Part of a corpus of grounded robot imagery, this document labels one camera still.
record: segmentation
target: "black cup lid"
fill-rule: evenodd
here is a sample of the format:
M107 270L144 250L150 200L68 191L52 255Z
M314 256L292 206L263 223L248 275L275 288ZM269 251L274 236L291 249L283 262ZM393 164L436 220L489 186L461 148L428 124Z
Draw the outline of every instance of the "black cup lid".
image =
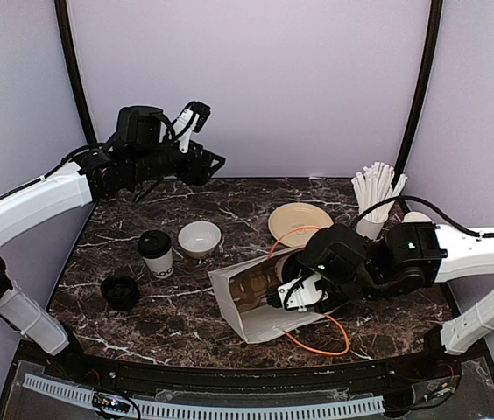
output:
M109 306L116 311L129 311L140 298L138 285L128 276L109 276L100 289Z
M160 230L144 232L138 241L138 252L143 258L160 258L169 249L171 249L171 238Z

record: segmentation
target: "white bowl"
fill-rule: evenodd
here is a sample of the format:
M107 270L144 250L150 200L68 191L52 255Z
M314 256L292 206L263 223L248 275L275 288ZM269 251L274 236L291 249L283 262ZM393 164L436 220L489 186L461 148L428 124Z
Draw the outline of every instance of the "white bowl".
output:
M179 232L179 245L191 258L200 260L210 254L220 243L222 232L209 221L194 221Z

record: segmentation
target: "coffee cup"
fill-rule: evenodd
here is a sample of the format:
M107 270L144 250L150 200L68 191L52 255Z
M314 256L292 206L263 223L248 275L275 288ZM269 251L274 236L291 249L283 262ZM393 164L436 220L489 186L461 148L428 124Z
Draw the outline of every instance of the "coffee cup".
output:
M144 232L138 241L138 253L156 278L168 278L173 273L171 238L160 230Z

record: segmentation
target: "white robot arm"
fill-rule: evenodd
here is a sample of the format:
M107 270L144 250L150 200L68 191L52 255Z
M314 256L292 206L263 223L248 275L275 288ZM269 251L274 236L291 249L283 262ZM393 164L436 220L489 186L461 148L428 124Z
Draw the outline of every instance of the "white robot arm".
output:
M267 302L326 313L351 299L393 298L434 283L494 274L494 227L462 230L469 234L431 221L402 223L374 242L344 225L322 229L297 256L299 278L271 290ZM465 353L494 331L494 290L438 330L438 351Z
M205 184L225 162L190 140L192 131L200 131L209 113L208 106L193 101L171 123L159 108L121 109L116 132L107 143L83 146L46 175L0 196L0 249L58 214L110 197L123 188L134 191L136 184L146 180L175 176L189 185ZM160 140L161 123L167 131ZM59 357L61 366L74 364L67 358L81 354L73 334L6 276L1 258L0 315L46 353Z

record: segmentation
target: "tan plate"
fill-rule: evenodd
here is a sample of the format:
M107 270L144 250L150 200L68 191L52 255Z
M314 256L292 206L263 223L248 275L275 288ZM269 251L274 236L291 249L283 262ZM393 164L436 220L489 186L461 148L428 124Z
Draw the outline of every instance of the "tan plate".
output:
M274 210L268 219L268 228L272 236L278 240L292 229L302 226L328 228L333 224L331 217L317 206L307 203L289 203ZM280 242L289 248L303 246L309 241L317 229L303 229L292 232Z

